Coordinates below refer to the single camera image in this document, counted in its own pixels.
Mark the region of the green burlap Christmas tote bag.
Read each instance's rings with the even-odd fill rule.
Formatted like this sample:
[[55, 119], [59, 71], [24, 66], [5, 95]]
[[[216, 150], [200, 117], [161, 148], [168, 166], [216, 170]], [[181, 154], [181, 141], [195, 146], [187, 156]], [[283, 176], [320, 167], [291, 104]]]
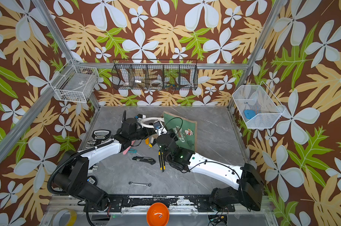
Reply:
[[[156, 131], [153, 123], [157, 120], [162, 121], [163, 129]], [[188, 120], [184, 117], [164, 111], [159, 117], [146, 117], [137, 121], [142, 127], [152, 128], [155, 134], [152, 135], [155, 140], [162, 134], [174, 132], [176, 144], [192, 151], [197, 151], [197, 122]]]

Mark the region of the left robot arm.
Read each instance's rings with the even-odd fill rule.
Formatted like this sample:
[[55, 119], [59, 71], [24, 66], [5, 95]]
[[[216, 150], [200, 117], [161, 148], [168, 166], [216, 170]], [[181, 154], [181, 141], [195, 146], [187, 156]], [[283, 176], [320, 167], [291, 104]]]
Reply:
[[48, 191], [54, 195], [70, 195], [85, 202], [89, 209], [105, 211], [109, 195], [88, 181], [88, 170], [107, 157], [124, 152], [134, 141], [145, 140], [156, 133], [153, 126], [142, 126], [136, 118], [123, 119], [115, 134], [96, 130], [92, 134], [94, 146], [66, 154], [48, 180]]

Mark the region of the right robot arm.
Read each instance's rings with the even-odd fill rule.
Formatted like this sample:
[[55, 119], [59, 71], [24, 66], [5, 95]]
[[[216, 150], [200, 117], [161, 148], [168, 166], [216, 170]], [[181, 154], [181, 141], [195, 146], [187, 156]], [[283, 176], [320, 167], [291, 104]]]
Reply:
[[208, 159], [195, 151], [179, 147], [173, 134], [162, 134], [156, 140], [161, 160], [181, 173], [199, 173], [228, 185], [215, 188], [209, 197], [212, 209], [221, 211], [233, 204], [241, 204], [248, 211], [260, 211], [264, 180], [251, 164], [226, 165]]

